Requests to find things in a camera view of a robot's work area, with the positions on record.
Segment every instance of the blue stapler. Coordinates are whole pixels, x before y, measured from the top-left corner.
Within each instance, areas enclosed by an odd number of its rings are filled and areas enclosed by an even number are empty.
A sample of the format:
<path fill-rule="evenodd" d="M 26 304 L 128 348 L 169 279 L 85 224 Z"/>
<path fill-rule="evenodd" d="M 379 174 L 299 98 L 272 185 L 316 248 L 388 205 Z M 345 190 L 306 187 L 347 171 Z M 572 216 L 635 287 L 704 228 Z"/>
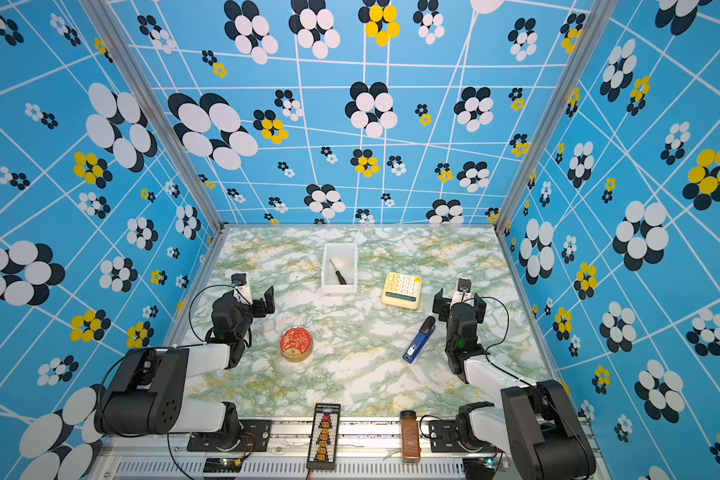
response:
<path fill-rule="evenodd" d="M 434 331 L 434 317 L 428 316 L 422 324 L 422 328 L 418 329 L 416 338 L 413 339 L 411 345 L 406 349 L 403 354 L 403 360 L 408 363 L 413 363 L 416 360 L 418 353 L 424 348 L 424 344 L 429 340 L 429 337 Z"/>

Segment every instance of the round tin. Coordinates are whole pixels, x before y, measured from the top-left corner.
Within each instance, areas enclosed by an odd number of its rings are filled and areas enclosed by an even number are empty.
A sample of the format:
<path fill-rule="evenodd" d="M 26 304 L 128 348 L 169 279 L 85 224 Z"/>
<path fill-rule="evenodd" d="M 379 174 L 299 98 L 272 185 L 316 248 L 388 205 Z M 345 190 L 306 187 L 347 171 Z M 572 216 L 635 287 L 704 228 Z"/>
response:
<path fill-rule="evenodd" d="M 280 353 L 291 362 L 300 362 L 312 353 L 312 336 L 303 326 L 294 326 L 280 337 Z"/>

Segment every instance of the yellow calculator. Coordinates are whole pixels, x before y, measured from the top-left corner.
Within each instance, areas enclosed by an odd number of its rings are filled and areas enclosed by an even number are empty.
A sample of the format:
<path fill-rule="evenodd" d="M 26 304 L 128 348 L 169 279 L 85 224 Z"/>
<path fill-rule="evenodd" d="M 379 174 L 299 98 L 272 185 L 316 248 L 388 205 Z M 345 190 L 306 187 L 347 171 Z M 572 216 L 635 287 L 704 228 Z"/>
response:
<path fill-rule="evenodd" d="M 416 310 L 422 294 L 422 279 L 390 272 L 382 292 L 382 303 Z"/>

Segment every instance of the marble table top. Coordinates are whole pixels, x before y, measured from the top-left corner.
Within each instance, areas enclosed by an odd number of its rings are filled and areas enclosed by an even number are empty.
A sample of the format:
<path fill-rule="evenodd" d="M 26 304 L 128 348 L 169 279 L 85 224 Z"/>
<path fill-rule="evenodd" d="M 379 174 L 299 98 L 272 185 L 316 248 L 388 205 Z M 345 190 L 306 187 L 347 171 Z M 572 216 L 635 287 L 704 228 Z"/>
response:
<path fill-rule="evenodd" d="M 358 292 L 324 296 L 320 292 L 322 246 L 357 243 Z M 390 271 L 422 278 L 417 310 L 381 302 Z M 229 283 L 245 273 L 254 298 L 275 287 L 276 312 L 254 319 L 252 346 L 231 370 L 187 379 L 185 395 L 207 401 L 232 401 L 241 416 L 311 416 L 317 402 L 342 404 L 344 416 L 454 416 L 458 408 L 485 400 L 448 369 L 445 323 L 412 365 L 403 351 L 432 311 L 434 294 L 450 297 L 457 278 L 472 281 L 472 291 L 495 296 L 511 316 L 506 341 L 492 349 L 500 362 L 535 379 L 548 379 L 528 318 L 501 255 L 493 227 L 258 227 L 231 228 L 209 280 Z M 206 290 L 192 323 L 200 336 L 211 327 L 211 304 L 228 290 Z M 487 300 L 480 342 L 499 341 L 507 325 L 501 305 Z M 314 351 L 302 362 L 280 355 L 280 335 L 292 326 L 312 334 Z M 186 342 L 196 342 L 192 332 Z"/>

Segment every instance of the blue patterned backdrop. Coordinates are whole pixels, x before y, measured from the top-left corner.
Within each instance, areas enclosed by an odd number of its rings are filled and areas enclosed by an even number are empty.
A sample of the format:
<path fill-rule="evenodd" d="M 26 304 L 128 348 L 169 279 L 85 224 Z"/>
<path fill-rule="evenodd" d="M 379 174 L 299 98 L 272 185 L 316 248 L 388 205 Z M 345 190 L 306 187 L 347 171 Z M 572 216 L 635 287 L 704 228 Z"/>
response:
<path fill-rule="evenodd" d="M 84 474 L 90 386 L 162 344 L 214 235 L 98 36 L 0 2 L 0 478 Z"/>
<path fill-rule="evenodd" d="M 486 224 L 592 4 L 109 2 L 240 224 Z"/>
<path fill-rule="evenodd" d="M 503 232 L 613 478 L 720 478 L 720 0 L 621 0 Z"/>

